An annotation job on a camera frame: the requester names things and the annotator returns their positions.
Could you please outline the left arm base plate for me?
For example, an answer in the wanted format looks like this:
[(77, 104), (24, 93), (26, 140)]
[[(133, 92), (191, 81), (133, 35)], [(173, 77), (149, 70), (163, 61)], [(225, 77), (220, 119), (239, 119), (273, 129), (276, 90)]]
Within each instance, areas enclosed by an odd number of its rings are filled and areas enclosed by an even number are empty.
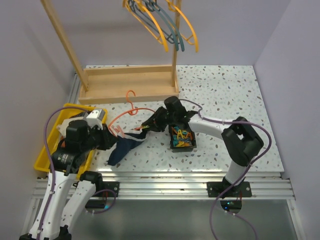
[(97, 190), (86, 203), (87, 210), (107, 211), (112, 207), (119, 195), (119, 181), (104, 181), (102, 187)]

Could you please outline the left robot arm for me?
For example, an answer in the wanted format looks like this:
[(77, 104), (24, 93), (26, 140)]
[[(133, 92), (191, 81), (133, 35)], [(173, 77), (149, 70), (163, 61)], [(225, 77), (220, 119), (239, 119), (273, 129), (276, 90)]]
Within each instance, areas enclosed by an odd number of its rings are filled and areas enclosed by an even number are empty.
[(95, 171), (78, 174), (92, 150), (109, 150), (117, 142), (104, 123), (90, 126), (86, 120), (73, 120), (66, 128), (54, 153), (49, 154), (50, 172), (44, 198), (28, 233), (21, 240), (70, 240), (75, 223), (89, 199), (104, 192), (102, 175)]

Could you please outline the yellow plastic hanger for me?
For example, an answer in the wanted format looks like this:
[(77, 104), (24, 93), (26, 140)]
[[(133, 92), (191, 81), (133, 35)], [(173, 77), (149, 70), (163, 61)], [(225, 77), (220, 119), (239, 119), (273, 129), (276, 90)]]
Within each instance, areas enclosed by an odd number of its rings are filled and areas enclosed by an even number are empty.
[(180, 18), (180, 29), (179, 33), (184, 40), (184, 42), (194, 48), (196, 53), (199, 52), (199, 40), (196, 34), (195, 28), (191, 24), (188, 17), (184, 14), (181, 9), (182, 1), (181, 0), (166, 0), (168, 10), (178, 14)]

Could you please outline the navy underwear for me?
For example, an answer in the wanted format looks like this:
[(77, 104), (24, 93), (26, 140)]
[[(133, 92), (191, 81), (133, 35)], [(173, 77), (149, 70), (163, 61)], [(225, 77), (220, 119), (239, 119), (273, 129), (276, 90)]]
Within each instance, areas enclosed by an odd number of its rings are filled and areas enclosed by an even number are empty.
[(118, 134), (115, 148), (106, 162), (109, 166), (116, 166), (134, 148), (140, 146), (149, 136), (147, 131), (131, 130)]

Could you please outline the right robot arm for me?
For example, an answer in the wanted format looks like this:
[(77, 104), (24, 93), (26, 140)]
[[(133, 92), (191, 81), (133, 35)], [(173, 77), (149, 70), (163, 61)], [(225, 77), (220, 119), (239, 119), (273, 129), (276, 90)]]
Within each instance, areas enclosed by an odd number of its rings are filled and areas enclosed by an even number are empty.
[(167, 126), (176, 125), (194, 133), (206, 134), (224, 142), (231, 158), (229, 169), (222, 180), (221, 192), (235, 196), (251, 161), (258, 155), (264, 142), (244, 117), (235, 120), (219, 120), (201, 117), (199, 111), (186, 110), (176, 96), (164, 101), (150, 118), (142, 123), (144, 131), (164, 132)]

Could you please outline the pink clothespin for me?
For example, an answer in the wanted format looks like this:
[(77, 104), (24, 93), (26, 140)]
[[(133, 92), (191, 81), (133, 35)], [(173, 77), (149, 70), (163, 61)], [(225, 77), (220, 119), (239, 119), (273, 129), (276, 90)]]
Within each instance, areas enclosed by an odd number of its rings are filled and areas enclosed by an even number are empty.
[(122, 138), (124, 137), (125, 133), (123, 132), (122, 128), (119, 125), (117, 126), (112, 125), (111, 129), (116, 133), (117, 136), (121, 136)]

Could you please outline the grey underwear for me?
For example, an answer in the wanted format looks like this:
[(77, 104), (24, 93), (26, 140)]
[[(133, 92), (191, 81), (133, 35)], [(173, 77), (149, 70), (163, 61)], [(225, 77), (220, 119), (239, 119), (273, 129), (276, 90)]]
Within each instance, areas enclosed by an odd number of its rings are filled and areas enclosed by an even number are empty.
[(69, 123), (72, 122), (73, 120), (74, 120), (73, 118), (64, 119), (61, 124), (58, 124), (56, 126), (56, 129), (59, 131), (59, 133), (62, 136), (66, 136), (67, 127), (69, 126)]

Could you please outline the blue-grey hanger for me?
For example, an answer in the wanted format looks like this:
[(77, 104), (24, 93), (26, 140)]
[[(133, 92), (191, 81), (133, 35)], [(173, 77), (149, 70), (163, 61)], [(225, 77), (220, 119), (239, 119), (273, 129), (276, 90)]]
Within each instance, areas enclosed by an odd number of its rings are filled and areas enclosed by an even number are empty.
[(182, 35), (178, 30), (177, 25), (169, 16), (169, 14), (157, 3), (156, 0), (146, 0), (145, 7), (150, 12), (156, 12), (162, 18), (162, 20), (167, 24), (171, 33), (167, 33), (164, 31), (166, 35), (166, 39), (169, 43), (175, 46), (175, 51), (181, 50), (182, 52), (185, 51), (185, 45), (182, 39)]

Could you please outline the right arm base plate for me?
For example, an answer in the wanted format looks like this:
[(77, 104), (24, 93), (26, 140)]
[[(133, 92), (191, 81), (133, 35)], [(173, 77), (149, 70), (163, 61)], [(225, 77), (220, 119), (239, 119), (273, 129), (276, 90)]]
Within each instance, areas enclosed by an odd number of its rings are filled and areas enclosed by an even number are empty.
[[(224, 182), (218, 181), (209, 181), (206, 183), (206, 190), (208, 197), (216, 198), (222, 192), (224, 192), (229, 186)], [(245, 197), (250, 198), (252, 197), (252, 190), (251, 185), (248, 181), (242, 181), (240, 184), (233, 186), (231, 189), (226, 191), (221, 198), (237, 198), (237, 197)]]

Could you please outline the orange hanger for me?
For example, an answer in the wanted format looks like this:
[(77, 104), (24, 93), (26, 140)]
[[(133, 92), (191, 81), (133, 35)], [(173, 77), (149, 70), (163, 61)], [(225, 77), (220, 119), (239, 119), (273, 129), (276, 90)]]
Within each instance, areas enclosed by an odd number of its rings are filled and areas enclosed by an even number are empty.
[(136, 92), (133, 90), (128, 90), (126, 95), (125, 95), (125, 102), (129, 103), (131, 106), (131, 109), (124, 111), (123, 113), (121, 113), (120, 115), (116, 116), (109, 124), (108, 124), (108, 128), (109, 130), (116, 136), (117, 134), (112, 130), (112, 126), (114, 125), (114, 123), (120, 119), (121, 117), (123, 117), (124, 115), (130, 115), (130, 116), (135, 116), (139, 113), (140, 110), (142, 111), (150, 111), (152, 113), (155, 113), (156, 111), (151, 109), (151, 108), (147, 108), (147, 107), (135, 107), (134, 103), (130, 100), (129, 95), (133, 94), (134, 97), (136, 97)]

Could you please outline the teal hanger with grey underwear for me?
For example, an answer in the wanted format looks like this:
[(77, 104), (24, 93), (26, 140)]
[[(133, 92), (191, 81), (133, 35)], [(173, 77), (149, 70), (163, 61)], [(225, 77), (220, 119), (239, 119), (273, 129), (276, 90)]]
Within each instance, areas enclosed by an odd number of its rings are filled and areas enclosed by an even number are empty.
[(125, 8), (143, 27), (169, 51), (172, 44), (176, 51), (184, 51), (185, 45), (178, 25), (156, 0), (123, 0)]

